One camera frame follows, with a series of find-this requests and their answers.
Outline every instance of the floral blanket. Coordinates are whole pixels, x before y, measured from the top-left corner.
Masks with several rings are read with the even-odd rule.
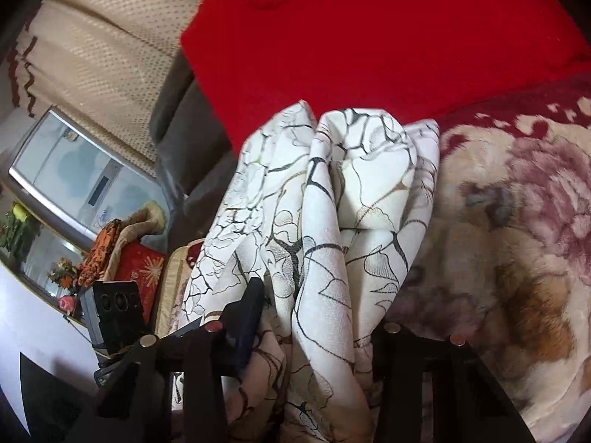
[[[554,441],[591,403],[591,74],[437,122],[433,217],[388,318],[464,334]]]

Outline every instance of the white patterned fabric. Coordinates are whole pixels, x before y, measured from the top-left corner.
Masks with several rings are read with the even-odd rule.
[[[259,339],[239,388],[225,388],[230,439],[254,441],[284,416],[282,441],[369,441],[370,335],[425,235],[438,164],[435,121],[403,128],[382,110],[317,123],[299,102],[246,141],[179,321],[217,319],[250,278],[264,281]]]

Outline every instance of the metal screw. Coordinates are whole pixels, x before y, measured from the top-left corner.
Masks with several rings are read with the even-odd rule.
[[[455,346],[464,346],[466,344],[466,339],[462,335],[451,335],[449,341]]]
[[[386,323],[383,326],[383,329],[386,330],[388,333],[394,335],[394,334],[398,333],[400,330],[402,330],[403,327],[401,327],[398,323],[390,322],[390,323]]]
[[[148,348],[158,341],[154,335],[144,335],[140,338],[140,346]]]
[[[223,323],[218,319],[208,321],[203,326],[205,327],[205,331],[207,331],[208,333],[217,333],[218,331],[223,329]]]

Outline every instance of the plush blanket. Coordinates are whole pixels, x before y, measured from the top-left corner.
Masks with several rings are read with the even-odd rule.
[[[230,439],[259,441],[281,422],[282,441],[370,441],[370,335],[425,235],[438,161],[434,121],[403,128],[381,110],[317,123],[300,102],[246,141],[180,318],[217,319],[250,278],[264,281],[258,341],[226,386]]]
[[[591,75],[437,122],[434,213],[388,318],[464,334],[553,441],[591,404]]]

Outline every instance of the crackle pattern fabric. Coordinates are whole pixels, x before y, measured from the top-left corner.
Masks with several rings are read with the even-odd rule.
[[[591,74],[437,122],[433,217],[387,318],[465,335],[536,440],[563,438],[591,404]]]
[[[259,339],[225,393],[231,439],[255,441],[282,415],[282,441],[371,439],[370,334],[423,240],[438,161],[434,120],[403,128],[347,109],[316,122],[305,102],[245,142],[180,315],[217,319],[250,278],[264,281]]]
[[[58,105],[153,173],[148,121],[199,1],[44,0],[11,53],[14,102],[37,117]]]

